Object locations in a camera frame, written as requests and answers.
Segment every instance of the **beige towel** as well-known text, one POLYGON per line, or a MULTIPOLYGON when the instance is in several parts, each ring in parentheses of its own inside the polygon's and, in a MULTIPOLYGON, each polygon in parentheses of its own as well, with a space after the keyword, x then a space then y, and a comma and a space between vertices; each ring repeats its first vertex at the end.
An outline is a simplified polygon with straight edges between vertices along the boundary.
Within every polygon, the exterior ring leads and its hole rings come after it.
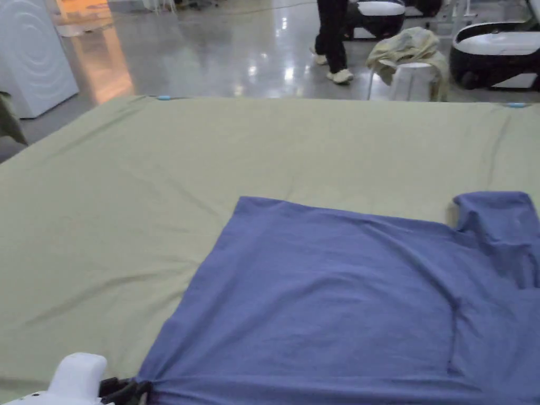
POLYGON ((446 101, 449 70, 446 58, 437 48, 439 39, 431 31, 414 27, 392 38, 380 41, 369 54, 366 65, 390 85, 397 66, 402 63, 423 62, 435 68, 437 80, 431 87, 431 101, 446 101))

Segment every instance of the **white appliance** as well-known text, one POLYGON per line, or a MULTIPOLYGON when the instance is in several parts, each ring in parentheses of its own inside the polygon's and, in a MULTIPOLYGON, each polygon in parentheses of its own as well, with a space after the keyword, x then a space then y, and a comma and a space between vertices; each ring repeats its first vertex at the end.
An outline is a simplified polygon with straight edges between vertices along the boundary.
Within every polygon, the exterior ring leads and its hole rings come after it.
POLYGON ((454 38, 450 72, 466 89, 540 90, 540 0, 526 0, 526 22, 475 24, 454 38))
POLYGON ((79 89, 43 0, 0 0, 0 91, 35 118, 79 89))
POLYGON ((382 39, 401 31, 405 5, 401 0, 355 0, 349 2, 343 37, 382 39))

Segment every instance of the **leg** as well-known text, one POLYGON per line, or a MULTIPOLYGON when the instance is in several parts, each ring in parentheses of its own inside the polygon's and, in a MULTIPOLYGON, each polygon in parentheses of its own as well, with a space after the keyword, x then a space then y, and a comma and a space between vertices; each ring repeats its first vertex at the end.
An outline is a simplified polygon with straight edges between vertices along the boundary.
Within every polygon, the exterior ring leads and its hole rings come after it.
POLYGON ((317 55, 326 55, 328 44, 328 19, 331 13, 328 12, 328 0, 317 0, 317 8, 319 9, 319 21, 321 28, 315 39, 315 53, 317 55))
POLYGON ((330 72, 337 73, 347 68, 347 55, 341 35, 345 27, 348 0, 326 0, 326 2, 330 13, 326 57, 330 65, 330 72))

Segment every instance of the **shoe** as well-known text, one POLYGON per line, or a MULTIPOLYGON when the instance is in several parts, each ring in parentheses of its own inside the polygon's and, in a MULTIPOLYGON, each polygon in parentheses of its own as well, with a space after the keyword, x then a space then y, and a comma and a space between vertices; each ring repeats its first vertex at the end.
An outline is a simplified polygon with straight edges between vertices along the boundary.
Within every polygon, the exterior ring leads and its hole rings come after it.
POLYGON ((315 63, 317 63, 317 65, 323 66, 328 64, 328 60, 326 59, 325 55, 318 55, 317 52, 315 52, 315 48, 313 47, 309 48, 309 50, 315 57, 315 63))
POLYGON ((349 72, 349 69, 342 69, 338 73, 328 72, 326 77, 333 81, 335 84, 346 84, 354 79, 354 75, 349 72))

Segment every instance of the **white stool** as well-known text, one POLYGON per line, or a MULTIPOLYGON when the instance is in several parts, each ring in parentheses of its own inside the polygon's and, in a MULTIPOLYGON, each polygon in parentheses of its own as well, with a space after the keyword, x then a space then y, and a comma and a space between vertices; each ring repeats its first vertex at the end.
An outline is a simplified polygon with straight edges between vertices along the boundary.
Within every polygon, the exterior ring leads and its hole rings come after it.
POLYGON ((171 8, 171 11, 176 14, 176 4, 174 0, 164 0, 163 5, 161 4, 160 0, 152 0, 152 3, 153 3, 152 7, 156 14, 160 14, 162 7, 165 6, 167 3, 169 7, 171 8))
MULTIPOLYGON (((393 62, 389 60, 381 60, 382 64, 387 66, 395 66, 393 62)), ((422 62, 411 62, 411 63, 403 63, 401 65, 397 66, 397 70, 394 73, 394 76, 392 78, 392 85, 390 86, 390 100, 395 100, 397 96, 397 89, 399 87, 399 83, 403 80, 403 78, 406 78, 408 80, 407 84, 407 98, 406 100, 410 100, 410 95, 413 90, 413 85, 415 83, 415 78, 417 75, 425 75, 428 74, 428 80, 424 80, 425 84, 428 84, 426 86, 426 101, 429 101, 429 85, 433 81, 433 68, 431 65, 427 63, 422 62)), ((371 74, 369 76, 369 85, 368 85, 368 97, 369 100, 371 98, 372 93, 372 87, 373 87, 373 76, 375 75, 375 70, 372 69, 371 74)))

